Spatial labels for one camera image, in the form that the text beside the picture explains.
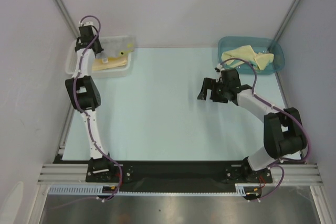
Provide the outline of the yellow-green grey towel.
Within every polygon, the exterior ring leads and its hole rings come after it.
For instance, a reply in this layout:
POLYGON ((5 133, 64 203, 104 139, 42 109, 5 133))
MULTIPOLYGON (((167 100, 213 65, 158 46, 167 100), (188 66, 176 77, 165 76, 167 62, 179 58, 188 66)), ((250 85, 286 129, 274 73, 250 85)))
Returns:
POLYGON ((97 54, 97 59, 119 58, 133 52, 135 48, 134 36, 100 37, 99 41, 103 51, 97 54))

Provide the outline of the yellow cream towel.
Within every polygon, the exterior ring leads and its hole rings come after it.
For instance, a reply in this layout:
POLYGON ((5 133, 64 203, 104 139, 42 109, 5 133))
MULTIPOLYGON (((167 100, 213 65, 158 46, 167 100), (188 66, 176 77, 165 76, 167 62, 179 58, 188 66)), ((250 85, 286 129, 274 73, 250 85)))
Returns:
POLYGON ((95 59, 92 70, 102 71, 111 68, 123 67, 128 63, 128 56, 122 56, 117 58, 102 58, 95 59))

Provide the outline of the pale yellow towel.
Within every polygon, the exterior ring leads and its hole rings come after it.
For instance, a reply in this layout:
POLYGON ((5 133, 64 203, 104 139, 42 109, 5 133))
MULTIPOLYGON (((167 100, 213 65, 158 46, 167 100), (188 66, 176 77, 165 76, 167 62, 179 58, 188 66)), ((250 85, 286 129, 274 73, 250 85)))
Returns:
POLYGON ((273 63, 274 54, 272 53, 256 53, 251 45, 245 45, 233 50, 222 53, 221 60, 225 62, 225 66, 236 68, 245 64, 245 61, 251 64, 257 70, 265 70, 268 65, 273 63))

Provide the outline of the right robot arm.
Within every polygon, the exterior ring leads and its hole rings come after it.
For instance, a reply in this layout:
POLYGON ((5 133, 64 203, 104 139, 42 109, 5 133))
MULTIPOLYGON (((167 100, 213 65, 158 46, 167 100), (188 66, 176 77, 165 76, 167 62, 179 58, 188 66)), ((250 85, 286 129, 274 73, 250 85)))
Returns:
POLYGON ((236 69, 215 69, 217 79, 204 78, 198 100, 206 100, 210 91, 213 102, 232 102, 244 108, 263 123, 263 147, 244 159, 242 178, 254 183, 265 168, 277 164, 289 154, 308 148, 308 137, 295 108, 281 109, 255 92, 255 86, 242 85, 236 69))

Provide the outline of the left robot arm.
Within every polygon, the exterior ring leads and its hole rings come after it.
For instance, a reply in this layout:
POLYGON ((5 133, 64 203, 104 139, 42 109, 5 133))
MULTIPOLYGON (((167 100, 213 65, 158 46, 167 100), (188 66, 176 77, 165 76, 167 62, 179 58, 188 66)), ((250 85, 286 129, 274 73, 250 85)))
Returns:
POLYGON ((97 108, 101 105, 98 88, 91 76, 97 54, 103 51, 99 41, 99 29, 93 23, 81 23, 76 39, 76 64, 72 77, 65 81, 73 108, 79 112, 89 141, 90 159, 109 162, 110 157, 102 146, 97 123, 97 108))

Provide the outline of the white perforated plastic basket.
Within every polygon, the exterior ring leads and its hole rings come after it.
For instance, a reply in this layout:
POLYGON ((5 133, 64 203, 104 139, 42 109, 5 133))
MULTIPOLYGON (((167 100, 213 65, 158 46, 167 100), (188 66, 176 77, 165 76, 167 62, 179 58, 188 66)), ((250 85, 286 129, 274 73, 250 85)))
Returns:
POLYGON ((128 56, 128 63, 123 67, 111 68, 102 71, 93 71, 92 70, 92 77, 94 78, 116 78, 116 77, 124 77, 128 74, 131 66, 131 58, 132 52, 127 54, 128 56))

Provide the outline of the teal translucent plastic bin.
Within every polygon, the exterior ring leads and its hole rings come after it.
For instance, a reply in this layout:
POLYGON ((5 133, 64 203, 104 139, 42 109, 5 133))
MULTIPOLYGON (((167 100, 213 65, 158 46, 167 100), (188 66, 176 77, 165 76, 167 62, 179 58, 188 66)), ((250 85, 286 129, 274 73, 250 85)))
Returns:
POLYGON ((271 53, 274 55, 273 62, 270 62, 265 70, 259 70, 255 66, 258 74, 273 74, 282 70, 285 66, 284 53, 280 44, 272 39, 257 37, 226 36, 221 38, 217 46, 218 62, 223 62, 222 54, 224 52, 246 45, 250 45, 255 53, 271 53))

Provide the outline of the left aluminium frame post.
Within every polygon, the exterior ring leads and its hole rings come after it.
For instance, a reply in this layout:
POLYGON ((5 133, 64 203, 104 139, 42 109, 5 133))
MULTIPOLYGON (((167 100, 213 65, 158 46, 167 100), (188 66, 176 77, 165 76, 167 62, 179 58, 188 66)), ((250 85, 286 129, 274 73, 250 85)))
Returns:
POLYGON ((60 12, 66 26, 70 30, 72 36, 74 38, 77 38, 79 36, 79 31, 77 29, 77 26, 76 26, 75 22, 71 18, 63 0, 52 0, 52 1, 54 2, 55 6, 57 7, 58 11, 60 12))

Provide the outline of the aluminium frame post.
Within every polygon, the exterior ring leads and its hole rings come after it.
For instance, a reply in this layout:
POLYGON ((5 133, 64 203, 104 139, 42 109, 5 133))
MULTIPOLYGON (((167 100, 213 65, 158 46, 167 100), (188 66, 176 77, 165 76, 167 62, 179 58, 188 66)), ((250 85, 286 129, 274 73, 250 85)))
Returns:
POLYGON ((66 26, 70 30, 72 36, 74 38, 77 38, 79 36, 79 31, 77 29, 77 26, 76 26, 75 22, 71 18, 63 0, 52 0, 52 1, 54 2, 55 6, 57 7, 58 11, 60 12, 66 26))
POLYGON ((287 10, 277 32, 275 33, 273 40, 278 42, 281 37, 283 36, 286 28, 288 27, 291 19, 293 18, 295 12, 299 8, 299 5, 301 4, 303 0, 293 0, 292 3, 289 6, 289 9, 287 10))

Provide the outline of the right aluminium frame post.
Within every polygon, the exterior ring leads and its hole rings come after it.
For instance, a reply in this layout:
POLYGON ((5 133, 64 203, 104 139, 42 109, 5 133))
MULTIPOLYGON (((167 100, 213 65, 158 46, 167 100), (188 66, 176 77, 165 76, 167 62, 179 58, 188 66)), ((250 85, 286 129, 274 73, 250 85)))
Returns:
POLYGON ((291 19, 293 18, 295 12, 299 8, 299 5, 301 4, 303 0, 293 0, 292 3, 289 6, 289 9, 287 10, 277 32, 275 33, 273 40, 278 42, 281 37, 283 36, 286 28, 288 27, 291 19))

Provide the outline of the aluminium front rail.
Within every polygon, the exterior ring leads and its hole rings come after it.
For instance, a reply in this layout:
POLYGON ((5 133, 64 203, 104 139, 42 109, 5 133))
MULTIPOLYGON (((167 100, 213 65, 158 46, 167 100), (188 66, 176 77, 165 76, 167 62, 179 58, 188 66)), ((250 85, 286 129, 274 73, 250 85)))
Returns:
MULTIPOLYGON (((285 171, 283 186, 322 186, 323 181, 317 165, 282 164, 285 171)), ((87 164, 45 164, 37 179, 38 184, 83 184, 87 164)))

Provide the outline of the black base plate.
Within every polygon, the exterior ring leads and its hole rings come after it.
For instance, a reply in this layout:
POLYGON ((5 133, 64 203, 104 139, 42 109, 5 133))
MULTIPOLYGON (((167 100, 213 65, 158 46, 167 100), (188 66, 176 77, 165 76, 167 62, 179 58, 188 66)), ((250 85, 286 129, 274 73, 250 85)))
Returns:
POLYGON ((123 193, 222 194, 237 184, 270 185, 275 173, 253 171, 247 161, 119 161, 106 158, 80 162, 86 183, 120 183, 123 193))

